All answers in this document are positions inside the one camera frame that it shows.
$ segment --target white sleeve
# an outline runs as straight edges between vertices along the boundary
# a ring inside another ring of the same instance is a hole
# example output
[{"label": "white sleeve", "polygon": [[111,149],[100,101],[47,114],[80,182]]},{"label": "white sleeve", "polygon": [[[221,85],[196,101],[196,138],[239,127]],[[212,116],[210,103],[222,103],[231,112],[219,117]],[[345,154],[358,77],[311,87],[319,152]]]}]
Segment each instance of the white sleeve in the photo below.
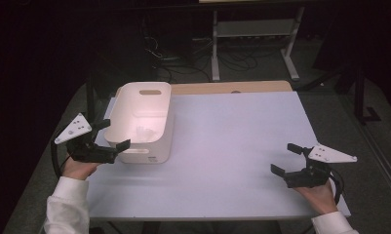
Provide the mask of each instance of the white sleeve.
[{"label": "white sleeve", "polygon": [[317,234],[358,234],[341,212],[311,218]]},{"label": "white sleeve", "polygon": [[59,179],[55,192],[47,199],[46,233],[89,233],[88,188],[85,180]]}]

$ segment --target white cuff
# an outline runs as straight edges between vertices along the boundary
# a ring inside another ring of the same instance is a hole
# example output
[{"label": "white cuff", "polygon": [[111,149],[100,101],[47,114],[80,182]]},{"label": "white cuff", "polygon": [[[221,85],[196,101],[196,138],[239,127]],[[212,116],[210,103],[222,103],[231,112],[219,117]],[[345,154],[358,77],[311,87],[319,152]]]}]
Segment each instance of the white cuff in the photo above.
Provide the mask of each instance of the white cuff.
[{"label": "white cuff", "polygon": [[320,215],[311,220],[317,233],[336,234],[353,230],[341,212]]},{"label": "white cuff", "polygon": [[86,200],[89,182],[61,176],[53,197],[69,200]]}]

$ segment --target person's arm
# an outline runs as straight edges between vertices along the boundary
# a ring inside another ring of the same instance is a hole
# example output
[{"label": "person's arm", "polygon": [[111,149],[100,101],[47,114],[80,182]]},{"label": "person's arm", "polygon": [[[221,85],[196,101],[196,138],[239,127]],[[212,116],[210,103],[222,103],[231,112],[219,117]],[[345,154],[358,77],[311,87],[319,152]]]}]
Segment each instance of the person's arm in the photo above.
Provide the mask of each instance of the person's arm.
[{"label": "person's arm", "polygon": [[338,210],[332,195],[332,185],[328,180],[325,185],[317,187],[295,188],[320,216],[312,218],[314,229],[318,234],[357,234],[346,217]]},{"label": "person's arm", "polygon": [[85,179],[97,167],[98,164],[67,160],[55,192],[47,200],[46,233],[89,233],[89,183]]}]

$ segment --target white tabletop surface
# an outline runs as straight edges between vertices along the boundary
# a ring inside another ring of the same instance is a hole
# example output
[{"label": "white tabletop surface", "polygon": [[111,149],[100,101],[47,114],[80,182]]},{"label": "white tabletop surface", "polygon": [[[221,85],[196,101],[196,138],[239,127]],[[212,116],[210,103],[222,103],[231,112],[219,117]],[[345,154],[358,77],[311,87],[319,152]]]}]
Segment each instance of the white tabletop surface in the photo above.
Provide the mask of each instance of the white tabletop surface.
[{"label": "white tabletop surface", "polygon": [[[116,160],[89,178],[90,216],[122,220],[286,219],[313,216],[306,201],[270,171],[305,167],[288,143],[318,141],[296,92],[172,96],[170,159]],[[108,145],[100,131],[96,143]],[[341,198],[339,209],[349,210]]]}]

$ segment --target hand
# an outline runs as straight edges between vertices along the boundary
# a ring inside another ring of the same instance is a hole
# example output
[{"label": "hand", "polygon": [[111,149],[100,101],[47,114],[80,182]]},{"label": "hand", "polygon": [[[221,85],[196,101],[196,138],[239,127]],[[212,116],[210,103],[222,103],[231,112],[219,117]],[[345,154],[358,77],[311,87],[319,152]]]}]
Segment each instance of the hand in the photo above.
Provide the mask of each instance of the hand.
[{"label": "hand", "polygon": [[98,169],[99,163],[82,163],[69,157],[64,165],[63,176],[85,180]]},{"label": "hand", "polygon": [[332,195],[332,185],[328,180],[325,185],[317,187],[298,187],[294,189],[299,192],[311,207],[320,215],[337,212],[338,208]]}]

